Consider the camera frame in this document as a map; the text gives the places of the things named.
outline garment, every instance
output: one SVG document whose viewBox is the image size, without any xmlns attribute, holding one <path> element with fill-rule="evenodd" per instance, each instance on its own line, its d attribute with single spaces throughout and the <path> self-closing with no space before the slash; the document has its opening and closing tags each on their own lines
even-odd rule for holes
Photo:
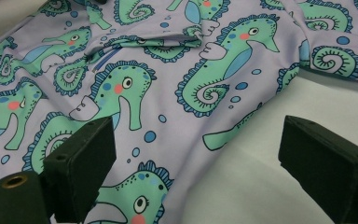
<svg viewBox="0 0 358 224">
<path fill-rule="evenodd" d="M 86 223 L 178 223 L 300 66 L 358 80 L 358 1 L 51 0 L 0 39 L 0 178 L 112 116 L 117 161 Z"/>
</svg>

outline blue dot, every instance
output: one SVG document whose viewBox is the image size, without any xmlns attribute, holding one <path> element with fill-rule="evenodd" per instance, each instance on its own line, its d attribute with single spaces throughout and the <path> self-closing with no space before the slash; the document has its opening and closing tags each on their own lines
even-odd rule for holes
<svg viewBox="0 0 358 224">
<path fill-rule="evenodd" d="M 170 26 L 167 22 L 162 22 L 161 24 L 160 24 L 160 26 L 162 27 L 162 28 L 167 28 L 168 26 Z"/>
<path fill-rule="evenodd" d="M 76 11 L 71 11 L 71 16 L 72 16 L 73 18 L 76 18 L 77 15 L 78 15 L 78 13 L 77 13 Z"/>
<path fill-rule="evenodd" d="M 133 157 L 138 157 L 138 156 L 139 156 L 139 153 L 141 153 L 141 150 L 140 150 L 138 147 L 136 147 L 136 148 L 134 148 L 134 149 L 132 150 L 132 156 L 133 156 Z"/>
<path fill-rule="evenodd" d="M 1 163 L 2 163 L 2 164 L 6 164 L 6 163 L 8 162 L 8 160 L 10 160 L 10 156 L 9 156 L 9 155 L 6 155 L 6 156 L 2 157 Z"/>
<path fill-rule="evenodd" d="M 346 36 L 340 36 L 337 38 L 337 43 L 340 45 L 347 45 L 350 43 L 350 40 Z"/>
<path fill-rule="evenodd" d="M 258 75 L 261 73 L 261 70 L 260 69 L 255 69 L 252 71 L 252 75 Z"/>
<path fill-rule="evenodd" d="M 163 116 L 163 115 L 159 115 L 158 119 L 159 119 L 159 121 L 161 121 L 161 123 L 167 122 L 167 118 L 165 118 L 165 116 Z"/>
<path fill-rule="evenodd" d="M 112 85 L 110 85 L 110 83 L 103 84 L 104 91 L 110 91 L 111 89 L 112 89 Z"/>
<path fill-rule="evenodd" d="M 0 98 L 0 103 L 4 103 L 8 101 L 8 97 L 1 97 Z"/>
<path fill-rule="evenodd" d="M 247 87 L 248 87 L 248 83 L 241 82 L 235 87 L 235 89 L 241 91 L 241 90 L 245 90 Z"/>
<path fill-rule="evenodd" d="M 156 134 L 153 131 L 149 131 L 145 134 L 146 143 L 151 143 L 156 139 Z"/>
<path fill-rule="evenodd" d="M 241 100 L 241 98 L 239 97 L 239 96 L 234 96 L 234 97 L 232 97 L 231 98 L 231 103 L 237 103 L 237 102 L 239 102 Z"/>
</svg>

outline pink cheek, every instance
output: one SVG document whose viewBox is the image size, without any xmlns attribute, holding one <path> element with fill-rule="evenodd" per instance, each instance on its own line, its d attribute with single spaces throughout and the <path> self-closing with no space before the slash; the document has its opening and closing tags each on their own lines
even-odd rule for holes
<svg viewBox="0 0 358 224">
<path fill-rule="evenodd" d="M 115 94 L 121 94 L 123 92 L 123 86 L 121 84 L 117 84 L 115 86 Z"/>
<path fill-rule="evenodd" d="M 16 110 L 20 107 L 20 102 L 18 101 L 14 101 L 14 102 L 10 102 L 8 105 L 7 105 L 7 108 L 9 110 Z"/>
<path fill-rule="evenodd" d="M 210 6 L 211 6 L 211 2 L 210 2 L 210 1 L 203 2 L 203 5 L 204 5 L 205 7 L 210 7 Z"/>
<path fill-rule="evenodd" d="M 240 39 L 248 39 L 249 38 L 249 34 L 241 34 L 240 35 Z"/>
<path fill-rule="evenodd" d="M 145 224 L 146 223 L 146 220 L 144 218 L 144 216 L 142 215 L 136 215 L 135 217 L 133 217 L 131 219 L 131 224 Z"/>
</svg>

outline white surface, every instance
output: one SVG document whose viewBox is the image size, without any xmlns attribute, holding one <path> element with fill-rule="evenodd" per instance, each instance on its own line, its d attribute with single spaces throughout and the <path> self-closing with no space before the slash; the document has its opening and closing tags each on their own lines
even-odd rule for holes
<svg viewBox="0 0 358 224">
<path fill-rule="evenodd" d="M 0 35 L 43 2 L 0 0 Z M 189 194 L 185 224 L 332 223 L 280 166 L 286 115 L 313 120 L 358 145 L 358 83 L 301 71 L 222 149 Z"/>
</svg>

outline seahorse print fabric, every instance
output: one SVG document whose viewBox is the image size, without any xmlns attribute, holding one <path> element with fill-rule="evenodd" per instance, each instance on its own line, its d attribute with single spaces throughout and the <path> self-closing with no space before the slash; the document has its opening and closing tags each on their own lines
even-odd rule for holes
<svg viewBox="0 0 358 224">
<path fill-rule="evenodd" d="M 300 66 L 358 80 L 358 1 L 50 0 L 0 38 L 0 178 L 41 173 L 112 117 L 117 161 L 85 223 L 179 223 L 189 188 Z"/>
</svg>

